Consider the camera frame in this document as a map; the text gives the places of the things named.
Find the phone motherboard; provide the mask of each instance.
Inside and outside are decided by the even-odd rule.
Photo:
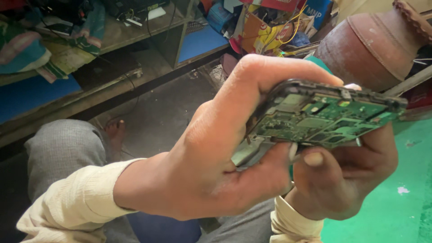
[[[336,147],[400,116],[407,101],[302,80],[277,86],[247,123],[248,137]]]

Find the blue shelf board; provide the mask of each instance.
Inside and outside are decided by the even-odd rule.
[[[0,86],[0,124],[50,101],[81,90],[72,75],[49,83],[35,76],[16,83]]]
[[[212,27],[188,34],[184,37],[178,62],[196,57],[215,48],[228,44],[228,40]]]

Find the fingernail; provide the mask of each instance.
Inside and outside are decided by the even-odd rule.
[[[297,153],[297,143],[292,143],[289,148],[288,158],[292,162],[294,160],[295,154]]]
[[[321,153],[309,153],[305,155],[303,160],[309,166],[320,166],[322,165],[324,158]]]
[[[335,76],[336,81],[339,83],[339,86],[343,86],[343,80]]]

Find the yellow wire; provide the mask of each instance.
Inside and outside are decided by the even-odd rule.
[[[291,37],[288,41],[286,41],[286,42],[282,42],[282,40],[279,39],[279,42],[280,42],[280,43],[282,43],[282,44],[286,44],[286,43],[292,41],[292,39],[294,39],[294,36],[297,34],[297,31],[299,30],[299,26],[300,26],[300,15],[301,15],[302,12],[306,9],[306,7],[307,7],[306,3],[307,3],[307,2],[308,2],[308,0],[305,1],[305,4],[303,5],[303,7],[302,7],[302,9],[300,10],[299,14],[296,16],[296,17],[299,17],[299,20],[298,20],[298,22],[297,22],[297,28],[295,29],[294,34],[293,34],[292,37]]]

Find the gray trousers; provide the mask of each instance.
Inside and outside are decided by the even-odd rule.
[[[90,123],[58,120],[43,125],[25,147],[29,155],[29,197],[34,202],[48,187],[85,166],[104,166],[112,161],[104,132]],[[260,203],[244,214],[218,219],[220,227],[200,238],[199,243],[267,243],[273,234],[270,212],[273,199]],[[104,226],[107,243],[138,243],[126,216]]]

